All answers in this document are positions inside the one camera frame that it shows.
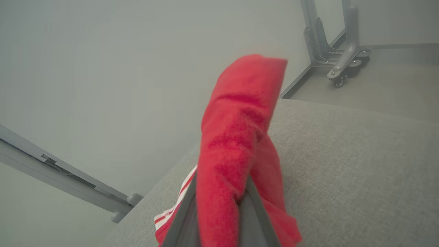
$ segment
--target gray fabric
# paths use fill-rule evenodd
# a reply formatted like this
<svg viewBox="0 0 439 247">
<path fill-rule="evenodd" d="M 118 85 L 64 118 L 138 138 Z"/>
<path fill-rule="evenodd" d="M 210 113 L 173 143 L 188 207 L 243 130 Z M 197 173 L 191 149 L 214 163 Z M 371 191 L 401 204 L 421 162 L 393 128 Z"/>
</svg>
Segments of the gray fabric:
<svg viewBox="0 0 439 247">
<path fill-rule="evenodd" d="M 279 100 L 270 136 L 300 246 L 439 245 L 437 125 Z M 156 246 L 153 217 L 175 203 L 197 156 L 169 172 L 101 246 Z"/>
</svg>

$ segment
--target gray carpet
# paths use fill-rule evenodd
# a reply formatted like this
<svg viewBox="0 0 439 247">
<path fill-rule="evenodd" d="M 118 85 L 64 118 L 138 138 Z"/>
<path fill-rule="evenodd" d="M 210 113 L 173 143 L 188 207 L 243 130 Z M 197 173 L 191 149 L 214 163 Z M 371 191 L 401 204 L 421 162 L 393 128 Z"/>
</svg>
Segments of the gray carpet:
<svg viewBox="0 0 439 247">
<path fill-rule="evenodd" d="M 439 45 L 372 49 L 355 78 L 334 88 L 316 69 L 291 99 L 388 113 L 439 123 Z"/>
<path fill-rule="evenodd" d="M 270 135 L 300 246 L 439 245 L 438 125 L 284 99 Z M 175 203 L 197 156 L 195 148 L 101 246 L 156 246 L 153 217 Z"/>
</svg>

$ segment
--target red cloth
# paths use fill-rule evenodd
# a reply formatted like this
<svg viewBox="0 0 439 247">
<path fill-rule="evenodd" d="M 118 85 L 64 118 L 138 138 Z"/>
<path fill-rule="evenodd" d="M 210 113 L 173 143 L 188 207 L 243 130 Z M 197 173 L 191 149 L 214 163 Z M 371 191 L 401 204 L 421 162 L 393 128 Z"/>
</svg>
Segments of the red cloth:
<svg viewBox="0 0 439 247">
<path fill-rule="evenodd" d="M 287 60 L 242 57 L 219 77 L 202 121 L 197 208 L 203 247 L 237 247 L 237 201 L 250 175 L 283 247 L 302 240 L 285 211 L 281 167 L 267 134 Z M 156 232 L 162 243 L 173 214 Z"/>
</svg>

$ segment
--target caster wheel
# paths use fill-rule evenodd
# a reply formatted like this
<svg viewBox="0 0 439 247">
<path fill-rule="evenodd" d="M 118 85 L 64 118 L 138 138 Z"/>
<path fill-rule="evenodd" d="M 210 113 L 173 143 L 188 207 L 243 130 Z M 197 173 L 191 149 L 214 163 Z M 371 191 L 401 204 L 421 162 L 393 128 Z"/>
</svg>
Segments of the caster wheel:
<svg viewBox="0 0 439 247">
<path fill-rule="evenodd" d="M 348 78 L 353 78 L 356 77 L 358 75 L 358 73 L 360 72 L 360 68 L 358 67 L 353 67 L 353 68 L 346 68 L 344 75 L 347 76 Z"/>
<path fill-rule="evenodd" d="M 355 58 L 355 59 L 361 60 L 361 65 L 360 65 L 360 67 L 364 67 L 364 66 L 366 66 L 366 64 L 371 60 L 371 58 L 370 58 L 369 56 L 367 56 L 367 57 L 362 57 L 362 58 Z"/>
<path fill-rule="evenodd" d="M 345 76 L 341 76 L 341 77 L 333 80 L 332 83 L 334 83 L 334 87 L 339 88 L 339 87 L 342 87 L 345 84 L 345 80 L 346 80 L 346 77 Z"/>
</svg>

